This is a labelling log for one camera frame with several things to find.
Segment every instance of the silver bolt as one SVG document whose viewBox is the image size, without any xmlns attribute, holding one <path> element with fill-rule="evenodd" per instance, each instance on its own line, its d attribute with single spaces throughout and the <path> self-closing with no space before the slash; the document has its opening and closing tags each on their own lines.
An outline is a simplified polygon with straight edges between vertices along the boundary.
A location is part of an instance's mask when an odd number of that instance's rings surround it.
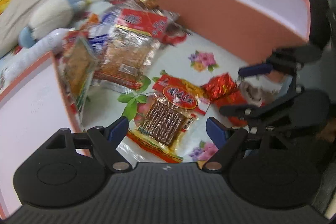
<svg viewBox="0 0 336 224">
<path fill-rule="evenodd" d="M 129 168 L 129 164 L 127 162 L 124 162 L 124 161 L 118 161 L 118 162 L 115 162 L 112 165 L 112 167 L 115 170 L 123 171 L 123 170 L 126 170 L 127 168 Z"/>
<path fill-rule="evenodd" d="M 266 127 L 266 130 L 267 130 L 267 131 L 273 131 L 273 130 L 275 130 L 275 127 L 267 126 L 267 127 Z"/>
<path fill-rule="evenodd" d="M 222 165 L 219 162 L 211 161 L 205 165 L 205 168 L 211 171 L 217 171 L 222 168 Z"/>
<path fill-rule="evenodd" d="M 257 131 L 258 131 L 258 129 L 257 129 L 256 127 L 252 127 L 252 128 L 250 129 L 250 133 L 251 133 L 251 134 L 256 134 Z"/>
</svg>

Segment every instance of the orange box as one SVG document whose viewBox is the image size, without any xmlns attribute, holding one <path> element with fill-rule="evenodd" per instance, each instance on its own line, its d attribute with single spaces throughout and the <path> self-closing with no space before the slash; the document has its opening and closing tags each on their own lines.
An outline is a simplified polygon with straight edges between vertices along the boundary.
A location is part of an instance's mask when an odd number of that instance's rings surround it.
<svg viewBox="0 0 336 224">
<path fill-rule="evenodd" d="M 308 42 L 309 0 L 159 0 L 179 23 L 249 64 Z"/>
</svg>

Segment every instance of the plush toy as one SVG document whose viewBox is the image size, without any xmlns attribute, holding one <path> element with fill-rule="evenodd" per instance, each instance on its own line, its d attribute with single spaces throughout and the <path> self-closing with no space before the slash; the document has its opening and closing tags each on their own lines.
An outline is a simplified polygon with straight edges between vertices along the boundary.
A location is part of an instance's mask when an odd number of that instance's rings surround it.
<svg viewBox="0 0 336 224">
<path fill-rule="evenodd" d="M 85 8 L 87 0 L 48 0 L 33 13 L 19 34 L 19 44 L 30 48 L 51 31 L 68 27 L 74 14 Z"/>
</svg>

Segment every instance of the ribbed black surface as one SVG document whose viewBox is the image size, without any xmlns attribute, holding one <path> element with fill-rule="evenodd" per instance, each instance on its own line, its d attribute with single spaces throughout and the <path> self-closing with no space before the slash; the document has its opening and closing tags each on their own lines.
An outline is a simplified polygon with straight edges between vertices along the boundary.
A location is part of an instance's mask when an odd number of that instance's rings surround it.
<svg viewBox="0 0 336 224">
<path fill-rule="evenodd" d="M 323 224 L 310 206 L 275 211 L 237 197 L 220 175 L 206 174 L 196 164 L 139 163 L 126 174 L 113 175 L 91 200 L 62 210 L 23 206 L 10 224 Z"/>
</svg>

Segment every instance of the white bottle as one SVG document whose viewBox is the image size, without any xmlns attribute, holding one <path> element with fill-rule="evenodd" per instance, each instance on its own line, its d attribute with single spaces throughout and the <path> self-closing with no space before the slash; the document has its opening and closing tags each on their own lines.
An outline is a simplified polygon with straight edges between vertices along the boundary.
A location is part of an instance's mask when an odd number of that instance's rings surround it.
<svg viewBox="0 0 336 224">
<path fill-rule="evenodd" d="M 4 71 L 6 84 L 10 84 L 24 70 L 47 52 L 52 51 L 54 55 L 60 53 L 62 51 L 62 40 L 68 31 L 69 29 L 65 28 L 56 29 L 36 42 L 35 45 L 26 50 L 23 54 L 19 53 L 17 56 L 14 56 L 12 64 Z"/>
</svg>

